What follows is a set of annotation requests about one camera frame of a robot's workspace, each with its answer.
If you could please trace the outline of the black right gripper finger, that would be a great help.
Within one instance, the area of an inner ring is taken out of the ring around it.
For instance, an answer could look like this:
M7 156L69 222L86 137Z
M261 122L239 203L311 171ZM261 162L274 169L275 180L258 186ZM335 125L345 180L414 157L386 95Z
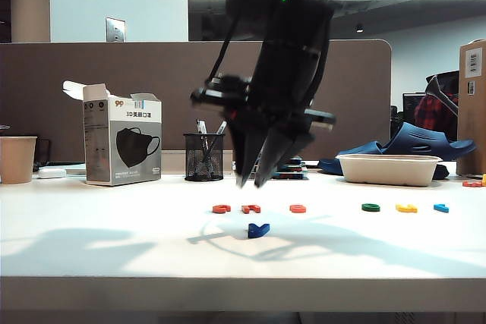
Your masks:
M237 185L243 187L249 179L267 136L265 130L242 130L231 126L235 150Z
M291 131L272 127L267 135L254 179L256 187L262 187L272 178L279 166L297 156L314 141L309 131Z

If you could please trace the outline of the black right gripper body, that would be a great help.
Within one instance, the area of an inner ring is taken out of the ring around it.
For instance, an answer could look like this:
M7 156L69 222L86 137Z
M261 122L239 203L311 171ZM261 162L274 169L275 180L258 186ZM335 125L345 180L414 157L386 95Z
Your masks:
M249 103L247 93L239 95L224 108L226 119L232 136L235 139L265 139L272 131L283 134L284 137L295 139L308 135L312 125L333 128L336 116L311 108L313 98L305 97L298 105L284 102L273 110L268 103L259 101Z

